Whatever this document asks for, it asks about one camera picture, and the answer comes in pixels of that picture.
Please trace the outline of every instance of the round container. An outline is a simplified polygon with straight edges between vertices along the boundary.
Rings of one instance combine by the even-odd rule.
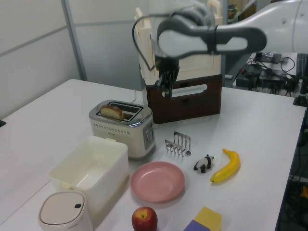
[[[233,19],[238,11],[236,4],[229,5],[229,15],[228,19]]]
[[[49,196],[40,209],[38,220],[44,231],[93,231],[86,197],[79,191]]]

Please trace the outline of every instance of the white lid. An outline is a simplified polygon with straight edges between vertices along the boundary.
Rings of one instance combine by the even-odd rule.
[[[44,202],[39,218],[48,225],[62,225],[78,218],[84,207],[85,198],[78,192],[55,193]]]

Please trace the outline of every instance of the cream toaster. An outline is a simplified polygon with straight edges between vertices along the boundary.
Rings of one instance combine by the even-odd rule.
[[[100,109],[103,105],[120,108],[125,115],[124,119],[101,115]],[[107,100],[94,107],[89,117],[94,136],[110,138],[126,144],[129,158],[144,157],[155,146],[152,130],[153,115],[152,110],[147,106]]]

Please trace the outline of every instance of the toaster slot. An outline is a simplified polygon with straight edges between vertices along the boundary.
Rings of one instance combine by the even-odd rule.
[[[131,105],[128,103],[110,102],[109,105],[120,108],[122,110],[122,113],[125,115],[125,118],[122,120],[119,120],[117,118],[112,118],[112,117],[101,115],[100,112],[98,112],[97,115],[103,116],[109,119],[116,119],[117,121],[131,121],[143,109],[143,107],[141,106]]]

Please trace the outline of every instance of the toast rack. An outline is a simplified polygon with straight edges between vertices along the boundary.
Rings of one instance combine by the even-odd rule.
[[[174,142],[165,140],[167,151],[177,153],[182,156],[190,156],[191,138],[177,131],[174,132]]]

